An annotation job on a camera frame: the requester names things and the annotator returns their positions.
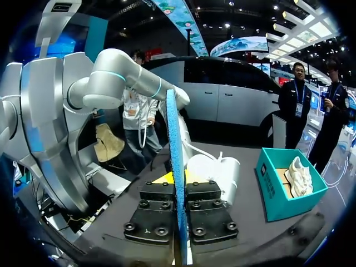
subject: lanyard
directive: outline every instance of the lanyard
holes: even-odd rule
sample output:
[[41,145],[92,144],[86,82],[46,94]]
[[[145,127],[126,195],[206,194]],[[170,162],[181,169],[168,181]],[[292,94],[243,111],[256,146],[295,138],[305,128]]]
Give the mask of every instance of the lanyard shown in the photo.
[[336,87],[332,101],[335,100],[336,93],[339,91],[340,86],[342,86],[341,83],[339,83],[338,87]]
[[[295,81],[294,81],[294,86],[295,86],[295,92],[296,92],[296,101],[299,103],[298,88],[296,86]],[[301,99],[301,104],[303,104],[303,102],[304,102],[304,94],[305,94],[305,85],[303,86],[303,98]]]

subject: blue foam pad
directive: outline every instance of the blue foam pad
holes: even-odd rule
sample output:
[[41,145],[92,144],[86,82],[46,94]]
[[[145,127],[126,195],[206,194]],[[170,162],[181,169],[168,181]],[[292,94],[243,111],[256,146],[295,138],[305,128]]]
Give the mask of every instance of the blue foam pad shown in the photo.
[[182,263],[187,263],[187,225],[185,214],[185,182],[182,140],[179,130],[178,111],[174,90],[168,90],[166,94],[167,108],[167,129],[169,138],[169,148],[171,152],[171,164],[173,179],[176,189],[177,218],[180,233],[180,243],[182,251]]

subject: shoe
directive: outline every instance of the shoe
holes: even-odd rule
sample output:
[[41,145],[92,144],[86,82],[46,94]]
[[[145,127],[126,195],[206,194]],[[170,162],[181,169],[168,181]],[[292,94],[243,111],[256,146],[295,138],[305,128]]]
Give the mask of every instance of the shoe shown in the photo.
[[285,177],[291,185],[293,197],[305,196],[313,193],[312,177],[309,167],[304,167],[300,158],[296,157],[285,172]]

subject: badge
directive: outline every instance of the badge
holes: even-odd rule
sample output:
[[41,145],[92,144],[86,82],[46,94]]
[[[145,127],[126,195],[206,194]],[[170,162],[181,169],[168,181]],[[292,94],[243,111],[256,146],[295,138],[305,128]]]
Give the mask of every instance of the badge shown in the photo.
[[136,104],[130,104],[128,106],[128,115],[129,116],[134,116],[136,115],[136,110],[137,110],[137,105]]
[[296,109],[295,109],[295,116],[300,118],[302,111],[303,111],[303,105],[301,103],[297,103],[296,104]]

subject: cardboard box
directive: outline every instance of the cardboard box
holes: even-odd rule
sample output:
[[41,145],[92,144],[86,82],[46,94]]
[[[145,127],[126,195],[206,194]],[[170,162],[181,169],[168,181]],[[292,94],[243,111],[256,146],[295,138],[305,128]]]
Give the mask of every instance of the cardboard box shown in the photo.
[[[295,157],[309,167],[313,182],[313,193],[293,198],[288,183],[279,173],[289,167]],[[311,210],[328,190],[322,177],[299,150],[263,148],[256,166],[265,202],[267,221],[276,221],[299,215]]]

